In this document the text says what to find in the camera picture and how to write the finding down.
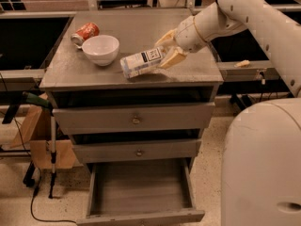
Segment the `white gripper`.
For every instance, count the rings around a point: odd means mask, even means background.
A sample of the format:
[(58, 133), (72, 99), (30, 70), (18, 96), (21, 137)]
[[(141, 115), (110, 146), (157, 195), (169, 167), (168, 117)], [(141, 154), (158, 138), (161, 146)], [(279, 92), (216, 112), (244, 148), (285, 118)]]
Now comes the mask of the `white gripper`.
[(174, 40), (178, 46), (172, 47), (161, 61), (159, 67), (168, 69), (186, 59), (188, 53), (196, 53), (206, 45), (200, 31), (201, 20), (198, 16), (189, 16), (178, 27), (169, 30), (154, 46), (172, 46)]

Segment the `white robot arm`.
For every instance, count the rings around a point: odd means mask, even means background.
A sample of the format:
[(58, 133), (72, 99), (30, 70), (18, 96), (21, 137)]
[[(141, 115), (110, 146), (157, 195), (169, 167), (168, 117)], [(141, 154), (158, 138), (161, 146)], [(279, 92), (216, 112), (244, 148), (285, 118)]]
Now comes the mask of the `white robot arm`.
[(163, 68), (248, 29), (291, 92), (243, 110), (225, 137), (221, 226), (301, 226), (301, 24), (264, 0), (214, 0), (167, 32)]

